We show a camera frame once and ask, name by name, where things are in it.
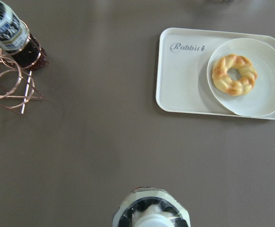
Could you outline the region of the glazed twisted donut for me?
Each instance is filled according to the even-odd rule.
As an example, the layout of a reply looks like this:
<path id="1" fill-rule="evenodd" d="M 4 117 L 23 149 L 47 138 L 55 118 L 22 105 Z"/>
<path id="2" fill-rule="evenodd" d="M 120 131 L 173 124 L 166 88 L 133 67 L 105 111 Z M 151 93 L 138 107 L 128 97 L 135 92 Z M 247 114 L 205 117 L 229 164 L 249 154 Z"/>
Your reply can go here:
<path id="1" fill-rule="evenodd" d="M 257 77 L 257 70 L 251 60 L 241 55 L 222 56 L 212 68 L 215 87 L 231 96 L 249 93 L 254 88 Z"/>

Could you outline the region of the tea bottle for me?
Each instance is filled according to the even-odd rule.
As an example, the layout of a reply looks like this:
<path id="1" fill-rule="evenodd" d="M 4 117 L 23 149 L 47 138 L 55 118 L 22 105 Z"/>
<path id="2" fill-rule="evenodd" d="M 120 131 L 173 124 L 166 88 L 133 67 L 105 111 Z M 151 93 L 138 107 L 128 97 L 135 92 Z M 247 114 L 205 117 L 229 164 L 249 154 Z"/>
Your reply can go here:
<path id="1" fill-rule="evenodd" d="M 1 0 L 0 48 L 24 69 L 38 70 L 47 64 L 43 47 L 30 33 L 26 24 Z"/>
<path id="2" fill-rule="evenodd" d="M 152 187 L 132 190 L 112 220 L 113 227 L 189 227 L 188 211 L 167 191 Z"/>

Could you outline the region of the cream serving tray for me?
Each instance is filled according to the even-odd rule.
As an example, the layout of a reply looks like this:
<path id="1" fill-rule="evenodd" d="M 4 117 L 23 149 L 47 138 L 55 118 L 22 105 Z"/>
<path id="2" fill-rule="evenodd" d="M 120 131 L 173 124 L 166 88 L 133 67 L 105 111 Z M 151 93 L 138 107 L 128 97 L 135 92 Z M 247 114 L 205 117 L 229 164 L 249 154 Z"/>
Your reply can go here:
<path id="1" fill-rule="evenodd" d="M 267 35 L 168 28 L 160 35 L 156 102 L 167 112 L 235 117 L 213 96 L 206 68 L 213 52 L 226 41 L 251 38 L 275 50 Z"/>

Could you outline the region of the white round plate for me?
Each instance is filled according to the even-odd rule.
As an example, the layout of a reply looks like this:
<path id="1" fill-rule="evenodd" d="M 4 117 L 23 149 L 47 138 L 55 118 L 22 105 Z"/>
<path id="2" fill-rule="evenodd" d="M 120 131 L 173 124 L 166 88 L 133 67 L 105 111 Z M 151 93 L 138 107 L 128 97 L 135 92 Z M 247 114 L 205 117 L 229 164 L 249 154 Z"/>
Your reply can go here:
<path id="1" fill-rule="evenodd" d="M 246 95 L 231 96 L 219 91 L 213 84 L 214 63 L 229 54 L 247 57 L 257 70 L 255 86 Z M 220 45 L 208 61 L 207 80 L 218 102 L 236 115 L 259 118 L 275 112 L 275 49 L 264 42 L 251 38 L 237 38 Z"/>

